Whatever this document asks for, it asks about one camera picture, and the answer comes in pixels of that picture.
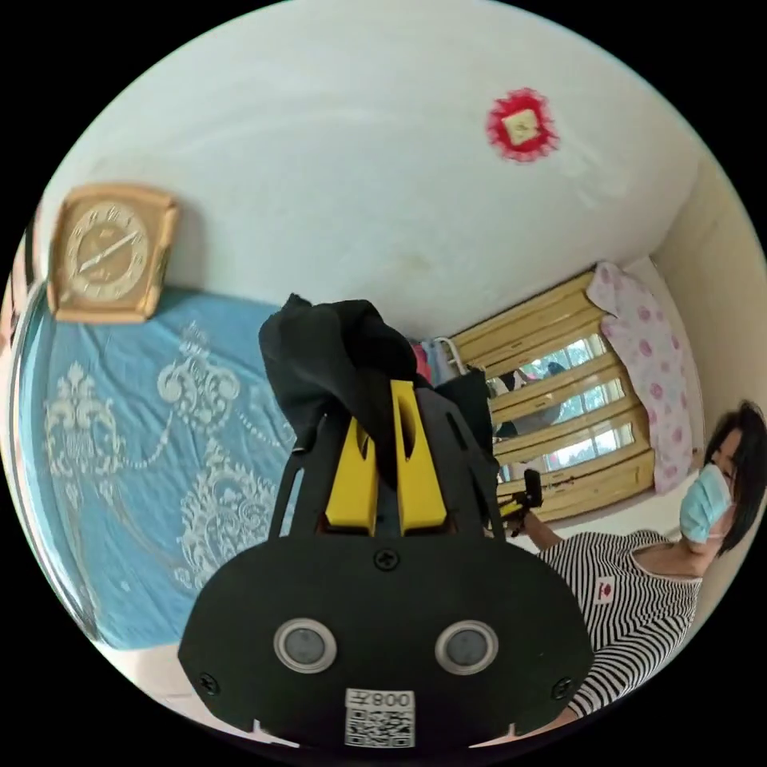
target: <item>clock hand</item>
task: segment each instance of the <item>clock hand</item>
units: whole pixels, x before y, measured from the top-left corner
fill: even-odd
[[[126,234],[121,240],[118,240],[116,243],[110,245],[106,250],[103,250],[100,253],[97,253],[93,258],[89,258],[87,261],[84,261],[80,265],[78,272],[82,273],[86,269],[90,269],[100,261],[103,261],[107,256],[111,256],[118,248],[124,245],[128,240],[132,240],[137,234],[138,232],[131,232],[130,234]]]

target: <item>yellow bracket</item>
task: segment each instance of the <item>yellow bracket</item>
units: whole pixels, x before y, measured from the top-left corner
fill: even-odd
[[[504,503],[499,510],[502,517],[507,517],[509,514],[514,514],[515,511],[520,511],[520,509],[522,506],[519,503],[511,501],[511,503]]]
[[[397,499],[402,535],[426,527],[440,527],[447,509],[431,459],[418,402],[410,381],[392,381],[397,454]]]
[[[331,527],[376,532],[378,470],[376,446],[352,418],[336,469],[336,480],[325,510]]]

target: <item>qr code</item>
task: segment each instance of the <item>qr code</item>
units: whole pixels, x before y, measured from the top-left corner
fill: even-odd
[[[348,709],[346,745],[406,749],[415,745],[413,711]]]

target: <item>black hair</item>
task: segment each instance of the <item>black hair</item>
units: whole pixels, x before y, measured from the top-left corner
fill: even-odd
[[[741,402],[737,410],[725,413],[720,418],[705,449],[704,464],[713,461],[713,454],[735,429],[742,433],[741,442],[733,456],[735,513],[733,525],[722,541],[717,556],[733,549],[743,540],[756,522],[759,506],[767,491],[767,423],[753,402]]]

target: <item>clock face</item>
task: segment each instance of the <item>clock face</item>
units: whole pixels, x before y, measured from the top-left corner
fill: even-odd
[[[128,205],[99,202],[75,224],[66,243],[67,292],[91,301],[120,299],[148,264],[149,238],[141,218]]]

